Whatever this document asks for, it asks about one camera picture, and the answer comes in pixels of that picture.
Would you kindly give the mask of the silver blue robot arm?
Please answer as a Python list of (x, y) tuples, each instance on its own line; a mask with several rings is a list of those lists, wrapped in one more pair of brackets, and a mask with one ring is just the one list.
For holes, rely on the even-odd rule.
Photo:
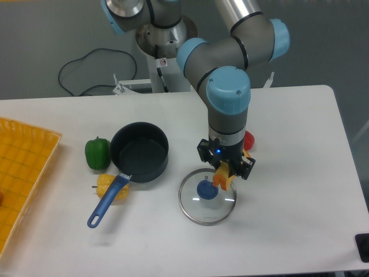
[(256, 1), (217, 1), (229, 37), (210, 44), (189, 38), (179, 1), (102, 1), (114, 31), (144, 31), (146, 52), (175, 58), (185, 79), (208, 109), (209, 137), (201, 140), (203, 162), (229, 167), (229, 176), (247, 179), (255, 164), (243, 152), (251, 100), (249, 67), (284, 55), (290, 45), (287, 26), (264, 16)]

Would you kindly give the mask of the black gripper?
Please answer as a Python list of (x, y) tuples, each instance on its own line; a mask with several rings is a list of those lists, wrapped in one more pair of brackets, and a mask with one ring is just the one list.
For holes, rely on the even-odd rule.
[(242, 179), (248, 179), (256, 161), (246, 156), (243, 152), (242, 139), (240, 142), (230, 146), (221, 145), (219, 139), (202, 139), (197, 150), (202, 162), (209, 163), (217, 171), (222, 162), (226, 162), (229, 167), (228, 176), (238, 176)]

